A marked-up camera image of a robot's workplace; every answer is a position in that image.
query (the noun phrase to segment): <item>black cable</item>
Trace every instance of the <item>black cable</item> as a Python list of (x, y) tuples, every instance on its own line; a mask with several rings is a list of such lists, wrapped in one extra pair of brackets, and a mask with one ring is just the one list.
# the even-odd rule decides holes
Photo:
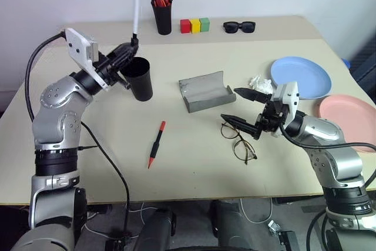
[(62, 31), (57, 35), (54, 35), (50, 37), (49, 39), (43, 41), (32, 53), (32, 55), (29, 58), (28, 66), (26, 67), (26, 74), (25, 74), (25, 100), (26, 100), (26, 107), (28, 108), (29, 116), (31, 121), (34, 120), (34, 113), (31, 108), (31, 103), (30, 103), (30, 93), (29, 93), (29, 83), (30, 83), (30, 72), (31, 72), (31, 67), (33, 65), (34, 59), (36, 55), (45, 47), (47, 44), (53, 42), (54, 40), (58, 38), (65, 38), (65, 32)]
[[(365, 143), (365, 142), (349, 142), (349, 143), (341, 143), (341, 144), (332, 144), (332, 145), (307, 145), (307, 144), (302, 144), (294, 139), (288, 133), (283, 127), (283, 124), (280, 124), (280, 130), (283, 134), (283, 136), (290, 141), (293, 145), (302, 147), (302, 148), (308, 148), (308, 149), (335, 149), (335, 148), (343, 148), (343, 147), (352, 147), (352, 146), (364, 146), (364, 147), (369, 147), (376, 152), (376, 145), (370, 144), (370, 143)], [(364, 186), (367, 188), (376, 178), (376, 169), (370, 176), (370, 178), (364, 183)]]
[(108, 156), (108, 154), (102, 148), (102, 146), (99, 144), (97, 138), (95, 137), (95, 135), (93, 134), (93, 132), (91, 131), (91, 129), (84, 122), (81, 122), (81, 125), (89, 132), (89, 134), (92, 137), (92, 139), (94, 140), (94, 142), (98, 145), (99, 150), (102, 151), (102, 153), (106, 157), (107, 161), (112, 165), (112, 167), (114, 168), (114, 170), (116, 171), (116, 173), (122, 179), (122, 182), (124, 184), (124, 187), (125, 187), (125, 190), (126, 190), (126, 194), (127, 194), (127, 196), (126, 196), (127, 197), (127, 203), (126, 203), (126, 208), (125, 208), (125, 220), (124, 220), (124, 235), (125, 235), (125, 233), (127, 231), (129, 206), (130, 206), (129, 205), (129, 203), (130, 203), (130, 200), (129, 200), (129, 188), (128, 188), (127, 181), (125, 181), (125, 178), (122, 175), (122, 173), (120, 172), (120, 170), (118, 169), (118, 167), (112, 162), (111, 158)]
[(315, 225), (315, 223), (317, 222), (317, 220), (323, 215), (325, 214), (325, 209), (322, 210), (320, 213), (318, 213), (311, 221), (310, 223), (310, 226), (308, 227), (308, 231), (307, 231), (307, 238), (305, 240), (305, 246), (307, 248), (307, 251), (311, 251), (311, 233), (312, 233), (312, 230), (313, 230), (313, 226)]
[(321, 241), (323, 242), (325, 251), (329, 251), (327, 240), (325, 238), (325, 229), (326, 229), (327, 222), (328, 222), (328, 216), (325, 215), (323, 219), (323, 224), (321, 225)]
[[(25, 74), (25, 100), (26, 100), (26, 107), (28, 109), (28, 113), (29, 113), (29, 116), (30, 116), (30, 119), (31, 121), (34, 120), (34, 113), (33, 113), (33, 110), (32, 110), (32, 107), (31, 107), (31, 102), (30, 102), (30, 92), (29, 92), (29, 83), (30, 83), (30, 73), (31, 73), (31, 67), (33, 65), (33, 62), (35, 60), (35, 57), (37, 56), (37, 54), (49, 43), (51, 43), (52, 41), (58, 39), (58, 38), (65, 38), (65, 32), (62, 31), (60, 32), (59, 34), (57, 35), (54, 35), (52, 37), (50, 37), (49, 39), (43, 41), (32, 53), (32, 55), (30, 56), (29, 58), (29, 62), (28, 62), (28, 66), (26, 67), (26, 74)], [(126, 191), (126, 209), (125, 209), (125, 219), (124, 219), (124, 235), (126, 234), (126, 231), (127, 231), (127, 223), (128, 223), (128, 215), (129, 215), (129, 203), (130, 203), (130, 196), (129, 196), (129, 188), (128, 188), (128, 184), (127, 182), (125, 181), (125, 178), (124, 176), (122, 175), (122, 173), (120, 172), (120, 170), (118, 169), (118, 167), (113, 163), (113, 161), (111, 160), (111, 158), (108, 156), (108, 154), (105, 152), (105, 150), (102, 148), (102, 146), (99, 144), (97, 138), (95, 137), (95, 135), (93, 134), (93, 132), (90, 130), (90, 128), (84, 123), (81, 121), (81, 125), (89, 132), (90, 136), (92, 137), (92, 139), (94, 140), (94, 142), (97, 144), (98, 148), (100, 149), (100, 151), (102, 151), (103, 155), (106, 157), (106, 159), (108, 160), (108, 162), (112, 165), (112, 167), (114, 168), (114, 170), (116, 171), (116, 173), (119, 175), (119, 177), (121, 178), (123, 184), (124, 184), (124, 187), (125, 187), (125, 191)], [(84, 147), (87, 147), (87, 148), (91, 148), (91, 146), (80, 146), (79, 148), (82, 148), (82, 149), (85, 149)]]

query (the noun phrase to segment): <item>pen holder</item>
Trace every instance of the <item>pen holder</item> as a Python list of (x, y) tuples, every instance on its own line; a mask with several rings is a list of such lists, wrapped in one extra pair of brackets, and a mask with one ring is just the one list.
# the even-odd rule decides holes
[(172, 5), (166, 7), (155, 7), (152, 4), (155, 23), (157, 24), (158, 33), (160, 35), (168, 35), (171, 33), (171, 7)]

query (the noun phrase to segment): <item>blue object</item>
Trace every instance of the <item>blue object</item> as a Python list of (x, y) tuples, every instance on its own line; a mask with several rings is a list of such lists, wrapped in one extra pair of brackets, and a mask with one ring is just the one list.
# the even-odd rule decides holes
[(316, 63), (302, 57), (283, 57), (270, 69), (271, 80), (275, 85), (298, 82), (301, 99), (316, 99), (326, 96), (331, 89), (328, 73)]
[(351, 62), (350, 62), (349, 60), (346, 60), (346, 59), (343, 59), (343, 58), (342, 58), (342, 61), (345, 63), (347, 69), (350, 69), (350, 67), (351, 67)]

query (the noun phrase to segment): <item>crumpled paper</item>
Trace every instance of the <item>crumpled paper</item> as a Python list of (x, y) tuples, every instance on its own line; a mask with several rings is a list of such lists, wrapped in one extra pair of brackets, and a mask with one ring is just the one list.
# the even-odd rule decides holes
[(265, 94), (272, 94), (273, 93), (273, 87), (271, 86), (271, 80), (270, 79), (262, 79), (261, 75), (257, 75), (251, 78), (249, 82), (249, 86), (251, 89), (254, 89), (255, 91), (259, 91)]

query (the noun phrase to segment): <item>marker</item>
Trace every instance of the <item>marker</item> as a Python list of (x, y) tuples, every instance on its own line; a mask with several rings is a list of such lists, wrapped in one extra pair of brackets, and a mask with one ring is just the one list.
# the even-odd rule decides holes
[(155, 156), (157, 155), (160, 137), (162, 136), (162, 133), (163, 133), (163, 130), (165, 129), (165, 126), (166, 126), (166, 121), (162, 121), (162, 124), (160, 125), (160, 128), (159, 128), (159, 133), (158, 133), (157, 139), (155, 140), (153, 147), (152, 147), (152, 151), (150, 153), (149, 165), (147, 166), (147, 168), (150, 168), (150, 166), (152, 165), (152, 163), (155, 159)]

